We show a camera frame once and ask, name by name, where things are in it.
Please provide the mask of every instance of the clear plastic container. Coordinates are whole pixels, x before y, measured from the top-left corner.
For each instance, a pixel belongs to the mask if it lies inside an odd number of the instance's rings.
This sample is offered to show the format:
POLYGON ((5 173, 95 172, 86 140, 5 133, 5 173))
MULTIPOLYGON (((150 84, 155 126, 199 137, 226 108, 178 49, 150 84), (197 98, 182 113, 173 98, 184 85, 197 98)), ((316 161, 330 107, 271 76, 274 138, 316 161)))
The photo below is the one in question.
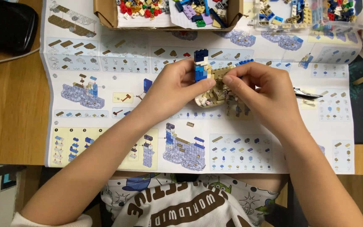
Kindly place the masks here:
POLYGON ((355 16, 355 20, 353 22, 345 22, 345 21, 331 21, 329 19, 329 5, 328 0, 322 0, 322 20, 320 21, 321 26, 319 28, 323 30, 330 30, 332 32, 348 32, 351 30, 357 31, 363 29, 363 0, 337 0, 337 3, 342 4, 352 2, 352 8, 355 16))
POLYGON ((296 20, 294 23, 288 22, 288 18, 297 14, 297 10, 292 5, 294 1, 297 3, 300 2, 300 0, 255 0, 255 29, 257 31, 308 29, 320 22, 322 0, 303 0, 305 5, 305 8, 303 9, 303 22, 297 23, 296 20), (268 15, 274 13, 274 16, 269 17, 269 20, 266 18, 261 19, 262 13, 265 13, 264 16, 267 16, 266 14, 268 10, 271 10, 271 13, 268 12, 268 15), (282 21, 281 19, 279 21, 275 21, 277 17, 281 18, 282 21))

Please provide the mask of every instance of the wooden desk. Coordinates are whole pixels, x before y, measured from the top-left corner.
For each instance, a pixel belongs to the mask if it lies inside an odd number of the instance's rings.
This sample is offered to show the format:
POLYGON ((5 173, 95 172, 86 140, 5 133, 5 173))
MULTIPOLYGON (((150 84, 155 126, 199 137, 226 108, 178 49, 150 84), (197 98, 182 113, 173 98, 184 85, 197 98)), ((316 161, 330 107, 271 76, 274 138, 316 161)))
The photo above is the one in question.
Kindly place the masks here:
MULTIPOLYGON (((41 18, 42 1, 21 0, 41 18)), ((40 46, 40 26, 33 49, 40 46)), ((0 54, 0 60, 10 56, 0 54)), ((44 165, 50 91, 40 55, 0 64, 0 164, 44 165)), ((363 145, 355 146, 363 175, 363 145)))

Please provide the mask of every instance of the hand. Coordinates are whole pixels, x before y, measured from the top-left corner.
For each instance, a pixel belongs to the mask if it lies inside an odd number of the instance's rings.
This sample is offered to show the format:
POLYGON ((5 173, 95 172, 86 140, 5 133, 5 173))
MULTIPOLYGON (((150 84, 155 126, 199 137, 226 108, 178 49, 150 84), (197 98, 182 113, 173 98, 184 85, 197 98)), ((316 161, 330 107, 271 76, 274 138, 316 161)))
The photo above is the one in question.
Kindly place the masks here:
POLYGON ((279 139, 306 131, 287 71, 250 62, 230 70, 222 81, 279 139))
POLYGON ((155 124, 168 119, 215 86, 213 79, 194 83, 194 74, 193 58, 167 64, 137 108, 143 110, 145 116, 153 116, 155 124))

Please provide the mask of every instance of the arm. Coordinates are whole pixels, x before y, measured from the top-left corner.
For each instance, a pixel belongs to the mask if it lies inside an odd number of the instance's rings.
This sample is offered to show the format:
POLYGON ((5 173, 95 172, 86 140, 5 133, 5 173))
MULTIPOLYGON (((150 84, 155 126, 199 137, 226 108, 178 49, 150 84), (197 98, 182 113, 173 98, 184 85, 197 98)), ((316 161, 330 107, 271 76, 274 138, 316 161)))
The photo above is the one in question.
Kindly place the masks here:
POLYGON ((287 71, 252 62, 228 74, 223 82, 280 140, 292 184, 309 224, 363 227, 359 208, 302 121, 287 71))
POLYGON ((136 141, 151 127, 177 113, 188 101, 215 84, 212 79, 194 85, 192 81, 192 59, 167 65, 144 100, 43 185, 26 204, 22 216, 46 225, 75 221, 117 170, 136 141))

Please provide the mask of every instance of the forearm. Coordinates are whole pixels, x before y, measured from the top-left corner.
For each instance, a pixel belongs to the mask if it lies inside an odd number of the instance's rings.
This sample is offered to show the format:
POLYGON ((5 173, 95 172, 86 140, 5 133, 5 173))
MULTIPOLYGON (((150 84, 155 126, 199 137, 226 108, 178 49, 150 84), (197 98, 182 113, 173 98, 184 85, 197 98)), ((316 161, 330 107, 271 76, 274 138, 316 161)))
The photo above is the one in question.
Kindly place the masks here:
POLYGON ((363 216, 304 129, 280 139, 295 193, 312 227, 363 227, 363 216))
POLYGON ((101 135, 51 178, 21 214, 36 223, 61 225, 76 220, 154 122, 138 109, 101 135))

